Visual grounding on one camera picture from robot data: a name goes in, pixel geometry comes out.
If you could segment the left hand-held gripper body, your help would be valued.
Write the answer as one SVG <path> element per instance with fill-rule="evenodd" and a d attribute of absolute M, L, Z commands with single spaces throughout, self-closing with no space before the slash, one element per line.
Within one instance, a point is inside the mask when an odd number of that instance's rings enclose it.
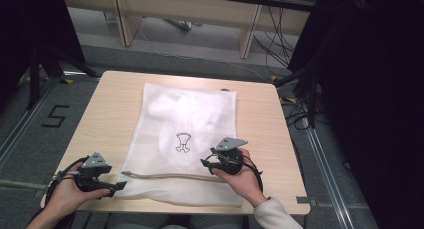
<path fill-rule="evenodd" d="M 98 189 L 116 190 L 117 186 L 115 184 L 101 182 L 99 180 L 102 174 L 109 173 L 111 169 L 112 167 L 99 152 L 93 153 L 78 169 L 76 178 L 77 187 L 84 192 Z"/>

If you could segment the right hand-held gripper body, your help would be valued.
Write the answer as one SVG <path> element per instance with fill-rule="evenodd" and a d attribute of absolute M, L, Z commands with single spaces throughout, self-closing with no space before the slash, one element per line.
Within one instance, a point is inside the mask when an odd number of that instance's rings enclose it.
<path fill-rule="evenodd" d="M 223 170 L 227 174 L 236 175 L 243 166 L 243 154 L 240 146 L 247 144 L 246 140 L 225 137 L 211 149 L 212 155 L 218 161 L 211 162 L 210 168 Z"/>

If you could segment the white mesh laundry bag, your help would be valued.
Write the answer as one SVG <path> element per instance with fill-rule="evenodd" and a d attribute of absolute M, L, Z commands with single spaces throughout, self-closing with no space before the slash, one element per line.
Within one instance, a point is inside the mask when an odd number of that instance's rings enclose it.
<path fill-rule="evenodd" d="M 141 114 L 115 196 L 175 205 L 239 207 L 242 199 L 201 160 L 236 136 L 234 92 L 144 86 Z"/>

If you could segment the person's right hand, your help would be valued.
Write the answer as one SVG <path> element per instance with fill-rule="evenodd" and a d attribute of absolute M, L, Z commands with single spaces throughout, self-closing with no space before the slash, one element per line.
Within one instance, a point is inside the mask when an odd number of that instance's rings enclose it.
<path fill-rule="evenodd" d="M 216 176 L 228 183 L 239 196 L 247 200 L 254 208 L 264 202 L 267 197 L 260 189 L 258 179 L 254 173 L 255 167 L 250 160 L 249 151 L 244 148 L 240 148 L 240 151 L 243 154 L 244 161 L 244 165 L 240 172 L 236 175 L 230 175 L 221 171 L 221 173 Z"/>

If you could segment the person's left hand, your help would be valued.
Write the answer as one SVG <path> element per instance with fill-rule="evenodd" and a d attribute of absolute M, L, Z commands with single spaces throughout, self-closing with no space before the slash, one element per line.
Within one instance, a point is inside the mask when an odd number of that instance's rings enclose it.
<path fill-rule="evenodd" d="M 72 174 L 65 174 L 53 191 L 44 211 L 55 219 L 62 219 L 75 212 L 87 201 L 100 199 L 107 196 L 109 193 L 109 189 L 97 189 L 83 192 L 78 188 L 75 182 L 75 176 Z"/>

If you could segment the white garment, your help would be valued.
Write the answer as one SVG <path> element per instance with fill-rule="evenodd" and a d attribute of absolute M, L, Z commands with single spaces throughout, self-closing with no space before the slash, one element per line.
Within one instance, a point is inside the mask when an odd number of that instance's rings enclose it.
<path fill-rule="evenodd" d="M 226 136 L 236 135 L 236 96 L 224 91 L 174 91 L 147 112 L 159 123 L 159 152 L 169 171 L 194 172 Z"/>

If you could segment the black metal stand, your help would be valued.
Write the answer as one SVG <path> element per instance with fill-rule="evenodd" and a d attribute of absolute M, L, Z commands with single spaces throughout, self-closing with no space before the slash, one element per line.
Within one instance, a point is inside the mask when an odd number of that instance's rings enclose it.
<path fill-rule="evenodd" d="M 76 69 L 92 78 L 99 78 L 100 74 L 89 68 L 84 62 L 73 58 L 60 49 L 42 44 L 35 46 L 30 52 L 30 97 L 27 109 L 32 109 L 40 98 L 40 69 L 43 69 L 49 78 L 62 79 L 64 71 L 59 62 L 65 61 Z"/>
<path fill-rule="evenodd" d="M 310 128 L 315 128 L 315 122 L 314 117 L 316 114 L 315 106 L 317 102 L 317 78 L 314 72 L 314 69 L 311 66 L 305 66 L 289 76 L 277 80 L 273 83 L 273 85 L 278 88 L 280 86 L 283 86 L 289 82 L 294 81 L 295 79 L 298 80 L 295 88 L 293 89 L 293 92 L 296 97 L 302 98 L 306 100 L 307 103 L 307 110 L 306 110 L 306 118 L 307 122 Z"/>

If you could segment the grey power strip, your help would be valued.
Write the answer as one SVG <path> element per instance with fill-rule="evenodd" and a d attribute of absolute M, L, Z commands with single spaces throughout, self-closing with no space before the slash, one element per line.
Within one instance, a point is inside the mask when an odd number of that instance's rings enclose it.
<path fill-rule="evenodd" d="M 193 27 L 200 27 L 200 23 L 192 23 L 189 21 L 182 21 L 182 20 L 168 20 L 166 19 L 167 23 L 170 23 L 174 27 L 182 30 L 182 31 L 190 31 Z"/>

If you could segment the black curtain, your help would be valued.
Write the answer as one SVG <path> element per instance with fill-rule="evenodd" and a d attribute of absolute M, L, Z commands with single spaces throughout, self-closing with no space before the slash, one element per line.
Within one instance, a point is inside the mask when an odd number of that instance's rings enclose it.
<path fill-rule="evenodd" d="M 317 82 L 380 229 L 424 229 L 424 0 L 316 0 L 289 64 Z"/>
<path fill-rule="evenodd" d="M 0 107 L 44 44 L 85 62 L 65 0 L 0 0 Z"/>

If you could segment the metal floor rail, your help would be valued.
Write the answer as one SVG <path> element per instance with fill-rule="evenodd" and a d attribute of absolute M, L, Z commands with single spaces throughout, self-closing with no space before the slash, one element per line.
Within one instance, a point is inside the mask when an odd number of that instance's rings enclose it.
<path fill-rule="evenodd" d="M 322 174 L 324 184 L 327 188 L 330 200 L 332 202 L 335 214 L 342 229 L 355 229 L 350 211 L 341 195 L 340 189 L 331 171 L 330 165 L 324 153 L 321 141 L 318 138 L 316 130 L 307 119 L 302 120 L 306 127 L 308 140 L 315 155 L 319 170 Z"/>
<path fill-rule="evenodd" d="M 51 79 L 48 81 L 40 92 L 39 99 L 34 105 L 25 111 L 23 116 L 19 119 L 13 130 L 9 133 L 6 139 L 0 144 L 0 169 L 5 165 L 10 155 L 13 153 L 22 137 L 39 114 L 41 108 L 44 106 L 47 97 L 57 86 L 58 80 Z"/>

